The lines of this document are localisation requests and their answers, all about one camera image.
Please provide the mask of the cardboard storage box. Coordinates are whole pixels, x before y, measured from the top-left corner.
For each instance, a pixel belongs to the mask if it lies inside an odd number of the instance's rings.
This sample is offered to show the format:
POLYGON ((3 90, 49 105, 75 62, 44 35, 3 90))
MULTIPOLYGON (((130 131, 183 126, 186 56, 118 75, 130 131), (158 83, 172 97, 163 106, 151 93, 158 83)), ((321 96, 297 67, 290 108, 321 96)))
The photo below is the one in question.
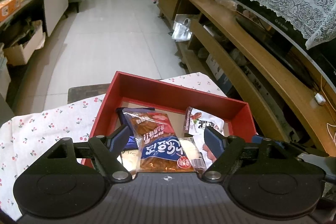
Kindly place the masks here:
POLYGON ((45 40, 43 22, 30 22, 9 46, 3 49, 7 63, 12 66, 26 65, 32 54, 44 47, 45 40))

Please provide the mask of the white noodle snack packet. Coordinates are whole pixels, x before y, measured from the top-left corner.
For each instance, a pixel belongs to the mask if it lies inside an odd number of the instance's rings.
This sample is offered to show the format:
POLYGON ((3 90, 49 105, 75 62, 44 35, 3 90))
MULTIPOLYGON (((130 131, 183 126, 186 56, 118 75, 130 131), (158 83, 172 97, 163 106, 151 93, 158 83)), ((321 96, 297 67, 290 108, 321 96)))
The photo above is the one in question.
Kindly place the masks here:
POLYGON ((193 136, 195 145, 199 152, 202 154, 202 157, 205 161, 206 167, 210 167, 213 162, 216 160, 216 157, 211 152, 209 147, 205 144, 204 135, 195 135, 193 136))

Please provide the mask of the white power adapter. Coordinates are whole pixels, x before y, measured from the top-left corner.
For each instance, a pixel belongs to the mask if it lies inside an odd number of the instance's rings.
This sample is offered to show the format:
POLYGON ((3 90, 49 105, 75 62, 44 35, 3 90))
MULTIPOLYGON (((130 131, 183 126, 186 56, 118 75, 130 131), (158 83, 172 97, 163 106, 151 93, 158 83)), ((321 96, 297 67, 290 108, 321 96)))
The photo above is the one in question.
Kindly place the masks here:
POLYGON ((326 103, 325 98, 320 93, 316 93, 314 99, 321 106, 323 106, 326 103))

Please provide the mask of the black television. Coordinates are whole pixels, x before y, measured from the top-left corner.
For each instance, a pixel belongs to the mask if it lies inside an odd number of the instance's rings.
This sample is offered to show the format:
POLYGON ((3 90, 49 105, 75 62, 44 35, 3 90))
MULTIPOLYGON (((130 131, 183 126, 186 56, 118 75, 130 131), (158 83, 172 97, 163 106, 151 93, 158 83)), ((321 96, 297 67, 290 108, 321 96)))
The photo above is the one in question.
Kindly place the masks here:
POLYGON ((301 32, 295 30, 290 22, 275 12, 251 0, 235 0, 249 11, 260 16, 277 32, 292 43, 321 73, 332 89, 335 89, 335 39, 319 44, 311 49, 305 46, 306 40, 301 32))

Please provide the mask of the wooden TV stand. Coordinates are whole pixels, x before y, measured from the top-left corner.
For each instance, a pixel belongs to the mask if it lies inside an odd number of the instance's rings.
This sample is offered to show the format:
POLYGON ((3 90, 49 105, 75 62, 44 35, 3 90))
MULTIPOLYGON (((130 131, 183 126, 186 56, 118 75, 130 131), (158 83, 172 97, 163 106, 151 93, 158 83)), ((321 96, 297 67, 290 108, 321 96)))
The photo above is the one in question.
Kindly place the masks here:
MULTIPOLYGON (((200 15, 210 20, 269 81, 294 112, 314 145, 334 156, 335 144, 327 127, 328 124, 334 123, 334 118, 325 106, 317 104, 313 91, 245 32, 229 9, 214 0, 187 1, 199 10, 200 15)), ((191 29, 224 70, 242 99, 249 103, 261 131, 270 138, 287 140, 272 110, 224 48, 201 26, 198 19, 192 21, 191 29)))

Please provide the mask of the orange flat box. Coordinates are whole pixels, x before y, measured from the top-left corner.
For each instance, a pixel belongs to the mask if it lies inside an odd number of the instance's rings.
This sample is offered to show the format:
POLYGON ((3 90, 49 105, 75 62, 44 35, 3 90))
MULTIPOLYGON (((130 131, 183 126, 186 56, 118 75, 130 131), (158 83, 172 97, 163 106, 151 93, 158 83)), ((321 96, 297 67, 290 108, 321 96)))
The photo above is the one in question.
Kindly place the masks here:
POLYGON ((21 0, 4 0, 0 4, 0 22, 3 22, 21 6, 21 0))

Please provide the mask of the white cabinet door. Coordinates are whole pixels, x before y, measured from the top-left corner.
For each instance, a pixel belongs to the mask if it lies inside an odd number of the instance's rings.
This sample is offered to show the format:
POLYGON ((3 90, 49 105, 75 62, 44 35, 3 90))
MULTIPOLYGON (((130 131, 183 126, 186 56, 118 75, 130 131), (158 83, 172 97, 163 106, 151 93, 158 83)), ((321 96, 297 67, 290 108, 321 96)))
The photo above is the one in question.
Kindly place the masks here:
POLYGON ((43 0, 46 34, 51 36, 60 18, 68 8, 68 0, 43 0))

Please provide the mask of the red cardboard box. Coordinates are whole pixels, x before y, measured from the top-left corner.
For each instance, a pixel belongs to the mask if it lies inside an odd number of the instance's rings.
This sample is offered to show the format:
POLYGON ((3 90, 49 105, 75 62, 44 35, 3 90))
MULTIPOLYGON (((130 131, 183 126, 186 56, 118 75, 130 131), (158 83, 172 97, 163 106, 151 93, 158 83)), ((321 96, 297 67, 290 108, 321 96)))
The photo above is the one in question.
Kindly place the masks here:
POLYGON ((175 133, 183 127, 191 106, 228 122, 231 135, 251 142, 256 129, 249 104, 124 72, 116 72, 100 106, 90 136, 109 135, 117 124, 116 108, 124 102, 168 111, 175 133))

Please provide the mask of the gold biscuit packet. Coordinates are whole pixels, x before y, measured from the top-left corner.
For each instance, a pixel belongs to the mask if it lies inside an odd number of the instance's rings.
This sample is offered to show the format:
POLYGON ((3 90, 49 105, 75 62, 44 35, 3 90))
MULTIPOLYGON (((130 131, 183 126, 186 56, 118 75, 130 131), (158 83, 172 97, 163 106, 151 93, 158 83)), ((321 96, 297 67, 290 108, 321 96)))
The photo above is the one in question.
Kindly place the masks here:
POLYGON ((132 176, 135 176, 137 173, 138 167, 138 155, 139 152, 137 149, 122 151, 118 156, 117 160, 131 173, 132 176))

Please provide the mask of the orange blue snack bag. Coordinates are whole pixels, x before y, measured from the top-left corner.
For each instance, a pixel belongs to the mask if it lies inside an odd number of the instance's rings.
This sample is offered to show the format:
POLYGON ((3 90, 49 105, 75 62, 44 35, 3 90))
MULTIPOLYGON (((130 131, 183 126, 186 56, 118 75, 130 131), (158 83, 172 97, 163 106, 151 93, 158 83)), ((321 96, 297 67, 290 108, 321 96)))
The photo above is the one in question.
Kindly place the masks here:
POLYGON ((167 114, 125 113, 138 145, 139 172, 193 172, 167 114))

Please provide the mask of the cherry print tablecloth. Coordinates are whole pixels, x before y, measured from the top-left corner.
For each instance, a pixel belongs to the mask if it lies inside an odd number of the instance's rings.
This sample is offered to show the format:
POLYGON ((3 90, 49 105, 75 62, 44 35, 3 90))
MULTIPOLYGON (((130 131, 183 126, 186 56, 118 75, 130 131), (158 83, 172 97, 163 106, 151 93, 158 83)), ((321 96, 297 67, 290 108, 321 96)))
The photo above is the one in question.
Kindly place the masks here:
POLYGON ((14 220, 21 217, 13 195, 15 180, 61 138, 87 141, 104 97, 85 95, 74 103, 13 117, 1 126, 2 211, 14 220))

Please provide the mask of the white red date packet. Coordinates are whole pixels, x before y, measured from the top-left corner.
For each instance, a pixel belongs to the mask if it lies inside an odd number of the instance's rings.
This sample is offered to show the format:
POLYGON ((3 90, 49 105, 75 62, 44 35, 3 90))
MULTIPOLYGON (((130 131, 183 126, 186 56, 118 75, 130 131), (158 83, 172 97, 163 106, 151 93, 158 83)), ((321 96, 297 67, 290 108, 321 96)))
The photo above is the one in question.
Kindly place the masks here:
POLYGON ((183 125, 183 134, 185 136, 191 136, 196 144, 196 147, 199 151, 201 151, 203 149, 203 145, 205 144, 205 128, 212 127, 223 135, 224 124, 224 120, 221 118, 218 118, 205 111, 188 107, 183 125))

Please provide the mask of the clear round cracker packet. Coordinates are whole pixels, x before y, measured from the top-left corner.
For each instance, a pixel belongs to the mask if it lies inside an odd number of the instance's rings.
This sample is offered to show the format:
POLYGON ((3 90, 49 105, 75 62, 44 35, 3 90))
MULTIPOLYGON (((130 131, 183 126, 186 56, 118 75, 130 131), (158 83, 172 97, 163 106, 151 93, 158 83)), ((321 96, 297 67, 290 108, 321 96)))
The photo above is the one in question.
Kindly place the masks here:
POLYGON ((202 153, 198 150, 194 139, 187 137, 180 138, 179 141, 194 170, 197 172, 204 172, 207 169, 206 163, 202 153))

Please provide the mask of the silver foil bag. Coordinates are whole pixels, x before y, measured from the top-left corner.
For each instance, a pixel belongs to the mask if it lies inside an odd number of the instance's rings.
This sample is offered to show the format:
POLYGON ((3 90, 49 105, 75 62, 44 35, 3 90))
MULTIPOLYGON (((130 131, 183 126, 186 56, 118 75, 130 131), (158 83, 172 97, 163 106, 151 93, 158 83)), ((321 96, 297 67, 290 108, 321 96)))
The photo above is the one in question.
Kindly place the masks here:
POLYGON ((187 42, 190 40, 192 32, 190 31, 191 19, 186 18, 182 22, 174 22, 172 39, 176 42, 187 42))

